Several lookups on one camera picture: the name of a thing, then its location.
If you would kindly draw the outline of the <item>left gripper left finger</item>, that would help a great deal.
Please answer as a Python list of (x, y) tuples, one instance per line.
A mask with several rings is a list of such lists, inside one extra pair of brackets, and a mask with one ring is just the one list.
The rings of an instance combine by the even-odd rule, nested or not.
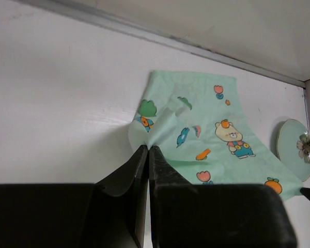
[(96, 184), (93, 247), (143, 247), (148, 187), (147, 146)]

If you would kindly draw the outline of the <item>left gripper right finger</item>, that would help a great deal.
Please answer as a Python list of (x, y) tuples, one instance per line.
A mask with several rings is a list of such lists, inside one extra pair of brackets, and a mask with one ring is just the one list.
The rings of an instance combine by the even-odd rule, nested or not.
[(183, 204), (193, 186), (169, 165), (158, 146), (149, 150), (149, 183), (153, 247), (184, 247), (191, 221)]

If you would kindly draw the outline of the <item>green cartoon print cloth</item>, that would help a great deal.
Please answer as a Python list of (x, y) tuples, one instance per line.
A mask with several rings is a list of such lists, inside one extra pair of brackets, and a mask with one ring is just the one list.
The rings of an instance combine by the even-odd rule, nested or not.
[(247, 124), (234, 77), (153, 71), (127, 137), (133, 151), (158, 146), (192, 184), (264, 184), (283, 200), (303, 186)]

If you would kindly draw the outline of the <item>green floral plate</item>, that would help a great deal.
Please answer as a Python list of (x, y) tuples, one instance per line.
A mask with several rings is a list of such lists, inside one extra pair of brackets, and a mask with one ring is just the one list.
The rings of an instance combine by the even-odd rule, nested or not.
[(310, 177), (310, 134), (295, 119), (286, 120), (278, 131), (277, 156), (301, 181)]

